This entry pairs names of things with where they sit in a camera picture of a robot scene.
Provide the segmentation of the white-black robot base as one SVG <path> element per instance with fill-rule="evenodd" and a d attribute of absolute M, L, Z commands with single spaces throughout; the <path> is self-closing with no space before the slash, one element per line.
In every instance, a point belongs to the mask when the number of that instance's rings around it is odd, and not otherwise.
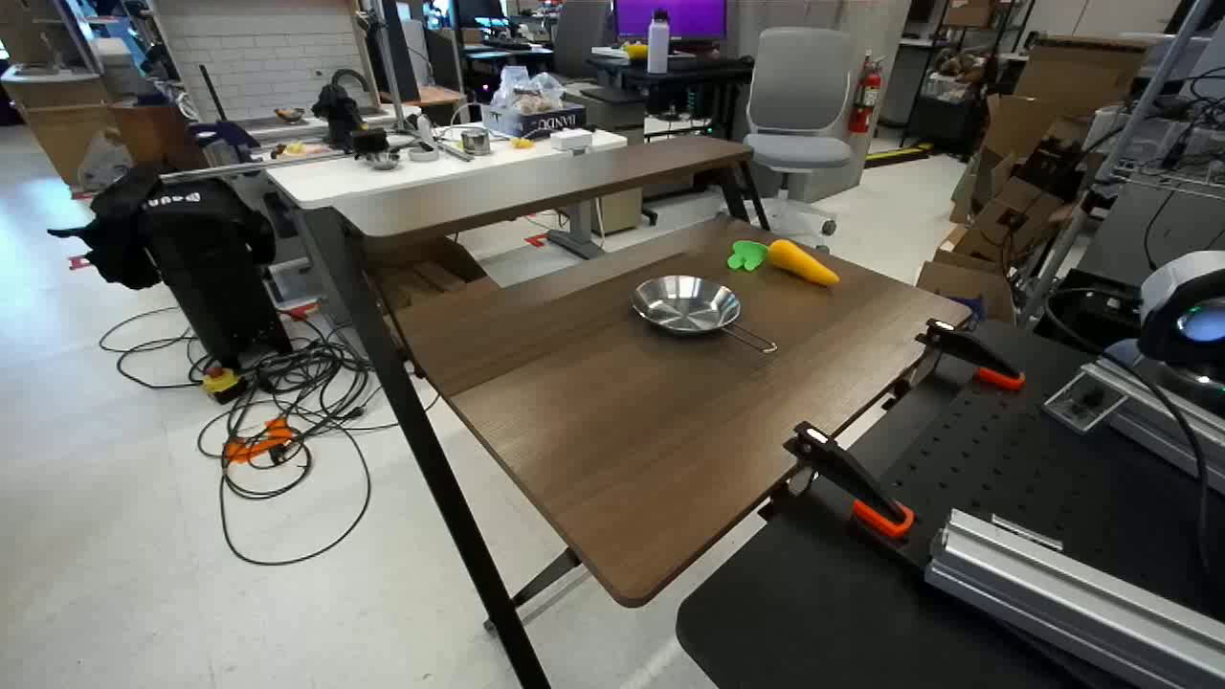
<path fill-rule="evenodd" d="M 1193 247 L 1140 281 L 1131 341 L 1103 347 L 1046 397 L 1073 431 L 1113 427 L 1225 491 L 1225 254 Z"/>

